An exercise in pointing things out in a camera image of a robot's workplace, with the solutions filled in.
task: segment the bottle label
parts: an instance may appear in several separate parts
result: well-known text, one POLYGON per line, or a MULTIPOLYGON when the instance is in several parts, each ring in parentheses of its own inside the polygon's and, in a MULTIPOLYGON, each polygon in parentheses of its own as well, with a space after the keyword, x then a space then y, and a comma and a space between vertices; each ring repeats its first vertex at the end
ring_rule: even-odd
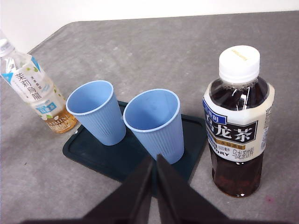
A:
POLYGON ((16 72, 2 76, 53 131, 63 133, 76 124, 65 108, 65 98, 34 57, 16 72))
POLYGON ((231 111, 216 105, 210 98, 211 84, 203 98, 208 142, 220 157, 245 162, 265 149, 274 88, 269 85, 267 99, 258 107, 231 111))
POLYGON ((46 76, 34 57, 16 72, 2 74, 2 76, 27 103, 42 99, 53 88, 53 82, 46 76))

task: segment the white bottle cap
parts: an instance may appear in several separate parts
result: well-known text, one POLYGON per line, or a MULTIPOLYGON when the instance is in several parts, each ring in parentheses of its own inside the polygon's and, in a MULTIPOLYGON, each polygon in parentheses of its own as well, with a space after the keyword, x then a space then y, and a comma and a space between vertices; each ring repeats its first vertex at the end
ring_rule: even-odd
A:
POLYGON ((227 83, 248 83, 260 71, 260 53, 251 46, 239 45, 226 49, 219 57, 219 76, 227 83))
POLYGON ((0 57, 8 55, 14 50, 14 46, 7 39, 0 40, 0 57))

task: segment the white wall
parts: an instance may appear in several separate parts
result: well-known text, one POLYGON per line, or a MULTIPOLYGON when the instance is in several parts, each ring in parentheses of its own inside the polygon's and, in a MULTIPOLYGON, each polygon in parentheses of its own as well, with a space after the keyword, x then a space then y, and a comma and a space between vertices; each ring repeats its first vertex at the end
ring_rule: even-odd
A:
POLYGON ((299 0, 0 0, 0 24, 28 52, 73 21, 291 10, 299 10, 299 0))

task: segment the bottle neck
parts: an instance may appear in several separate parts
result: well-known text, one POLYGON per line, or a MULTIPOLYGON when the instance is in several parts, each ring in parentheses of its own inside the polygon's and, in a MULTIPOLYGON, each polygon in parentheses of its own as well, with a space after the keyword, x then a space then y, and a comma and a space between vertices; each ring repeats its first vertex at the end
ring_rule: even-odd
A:
POLYGON ((233 87, 235 89, 243 89, 249 86, 254 85, 255 83, 258 82, 258 77, 256 77, 255 79, 246 82, 246 83, 229 83, 227 81, 224 81, 222 78, 220 78, 220 80, 223 82, 223 86, 227 86, 227 87, 233 87))

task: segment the cup rim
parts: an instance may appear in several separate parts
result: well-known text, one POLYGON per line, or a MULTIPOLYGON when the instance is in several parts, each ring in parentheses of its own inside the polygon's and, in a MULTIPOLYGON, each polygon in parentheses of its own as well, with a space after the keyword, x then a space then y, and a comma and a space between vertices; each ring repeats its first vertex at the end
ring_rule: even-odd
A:
POLYGON ((69 113, 71 113, 72 115, 75 115, 75 116, 87 115, 87 114, 93 113, 93 112, 97 111, 98 109, 102 108, 103 106, 105 106, 105 105, 109 102, 109 100, 112 98, 113 93, 114 93, 114 88, 113 88, 113 85, 112 85, 110 82, 108 82, 108 81, 106 81, 106 80, 94 80, 94 81, 90 81, 90 82, 88 82, 88 83, 85 83, 85 84, 79 86, 78 88, 76 88, 76 89, 69 95, 69 97, 67 98, 67 100, 66 100, 66 102, 65 102, 65 107, 66 107, 66 110, 67 110, 69 113), (101 82, 101 83, 107 83, 107 84, 110 85, 110 87, 111 87, 111 93, 110 93, 108 99, 107 99, 104 103, 102 103, 100 106, 98 106, 97 108, 95 108, 95 109, 93 109, 93 110, 91 110, 91 111, 87 111, 87 112, 83 112, 83 113, 72 112, 72 111, 69 109, 69 107, 68 107, 69 99, 71 98, 71 96, 72 96, 77 90, 81 89, 83 86, 88 85, 88 84, 90 84, 90 83, 96 83, 96 82, 99 82, 99 83, 100 83, 100 82, 101 82))
POLYGON ((162 129, 164 128, 165 126, 167 126, 169 123, 171 123, 175 118, 176 116, 178 115, 179 113, 179 110, 180 110, 180 101, 179 101, 179 98, 177 96, 177 94, 175 94, 173 91, 171 90, 167 90, 167 89, 152 89, 152 90, 147 90, 147 91, 144 91, 140 94, 138 94, 137 96, 135 96, 133 99, 130 100, 130 102, 127 104, 124 112, 123 112, 123 121, 125 123, 125 125, 132 131, 134 132, 140 132, 140 133, 149 133, 149 132, 154 132, 154 131, 157 131, 159 129, 162 129), (132 127, 131 125, 128 124, 127 120, 126 120, 126 112, 127 112, 127 109, 129 107, 129 105, 136 99, 138 98, 139 96, 147 93, 147 92, 152 92, 152 91, 158 91, 158 90, 162 90, 162 91, 166 91, 166 92, 169 92, 171 93, 176 99, 177 99, 177 102, 178 102, 178 105, 177 105, 177 109, 175 111, 175 113, 173 114, 173 116, 165 123, 165 124, 162 124, 161 126, 158 126, 158 127, 155 127, 155 128, 152 128, 152 129, 147 129, 147 130, 141 130, 141 129, 137 129, 137 128, 134 128, 132 127))

